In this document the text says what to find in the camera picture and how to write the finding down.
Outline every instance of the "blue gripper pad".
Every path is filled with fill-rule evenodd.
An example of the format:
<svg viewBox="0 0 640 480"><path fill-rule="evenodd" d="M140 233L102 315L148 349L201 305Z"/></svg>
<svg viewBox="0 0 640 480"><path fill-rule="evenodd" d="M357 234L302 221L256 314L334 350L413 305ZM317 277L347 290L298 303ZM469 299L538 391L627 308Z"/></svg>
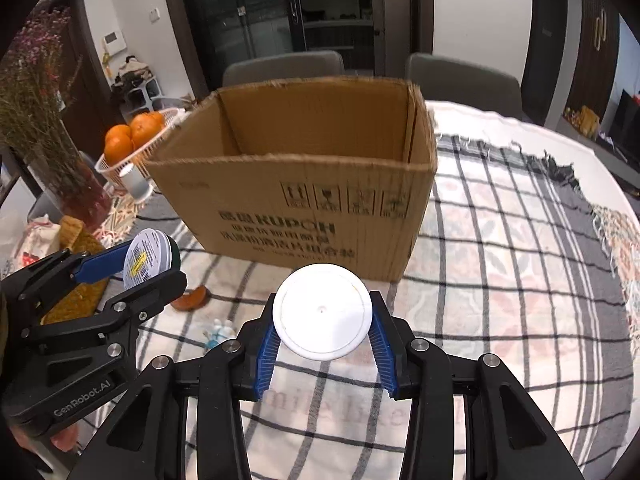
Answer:
<svg viewBox="0 0 640 480"><path fill-rule="evenodd" d="M373 318L369 328L369 342L371 343L373 357L376 360L382 387L389 392L389 397L393 397L398 390L396 365L394 364L391 345L386 339L385 332L382 330L382 323L380 323L380 318L375 309L373 310Z"/></svg>
<svg viewBox="0 0 640 480"><path fill-rule="evenodd" d="M279 349L280 337L271 322L262 340L256 364L254 390L259 399L262 398L264 391L269 389Z"/></svg>
<svg viewBox="0 0 640 480"><path fill-rule="evenodd" d="M113 276L124 267L131 241L85 258L76 270L76 283L96 283Z"/></svg>

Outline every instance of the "light switch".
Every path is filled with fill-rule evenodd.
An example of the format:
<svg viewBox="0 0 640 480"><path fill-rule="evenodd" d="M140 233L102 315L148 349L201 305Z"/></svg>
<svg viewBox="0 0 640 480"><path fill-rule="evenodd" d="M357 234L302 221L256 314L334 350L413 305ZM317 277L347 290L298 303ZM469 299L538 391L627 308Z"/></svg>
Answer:
<svg viewBox="0 0 640 480"><path fill-rule="evenodd" d="M160 11L158 10L158 8L156 7L155 9L151 9L149 11L149 21L151 23L155 23L159 19L160 19Z"/></svg>

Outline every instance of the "yellow sticker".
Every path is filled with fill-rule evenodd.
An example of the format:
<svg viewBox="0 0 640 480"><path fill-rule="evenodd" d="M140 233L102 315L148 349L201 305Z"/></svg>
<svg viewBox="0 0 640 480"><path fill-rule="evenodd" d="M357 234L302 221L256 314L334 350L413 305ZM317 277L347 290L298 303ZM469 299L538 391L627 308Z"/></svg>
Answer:
<svg viewBox="0 0 640 480"><path fill-rule="evenodd" d="M133 278L138 271L142 268L142 265L146 262L146 251L140 254L136 262L131 267L130 275Z"/></svg>

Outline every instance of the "fragile symbol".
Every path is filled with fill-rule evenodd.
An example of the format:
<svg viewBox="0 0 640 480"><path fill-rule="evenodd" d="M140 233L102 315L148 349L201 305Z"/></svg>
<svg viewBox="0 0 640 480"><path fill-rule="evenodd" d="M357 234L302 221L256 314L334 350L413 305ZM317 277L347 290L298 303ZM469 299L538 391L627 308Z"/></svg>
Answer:
<svg viewBox="0 0 640 480"><path fill-rule="evenodd" d="M376 192L373 189L347 188L349 213L355 215L373 215Z"/></svg>
<svg viewBox="0 0 640 480"><path fill-rule="evenodd" d="M314 184L316 207L320 211L340 211L340 188Z"/></svg>
<svg viewBox="0 0 640 480"><path fill-rule="evenodd" d="M289 207L308 208L309 198L303 182L281 182L284 199Z"/></svg>
<svg viewBox="0 0 640 480"><path fill-rule="evenodd" d="M395 191L382 192L380 216L383 218L404 218L409 204L409 194Z"/></svg>

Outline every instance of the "white cap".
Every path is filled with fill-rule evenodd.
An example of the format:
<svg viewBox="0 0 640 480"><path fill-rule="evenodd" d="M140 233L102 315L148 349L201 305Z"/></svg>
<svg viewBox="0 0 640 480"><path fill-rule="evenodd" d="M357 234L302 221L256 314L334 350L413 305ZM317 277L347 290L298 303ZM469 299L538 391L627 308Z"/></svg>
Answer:
<svg viewBox="0 0 640 480"><path fill-rule="evenodd" d="M140 170L131 162L120 170L119 177L136 203L144 202L154 191Z"/></svg>
<svg viewBox="0 0 640 480"><path fill-rule="evenodd" d="M293 352L314 361L347 355L371 326L371 298L343 267L313 264L293 272L273 300L273 324Z"/></svg>

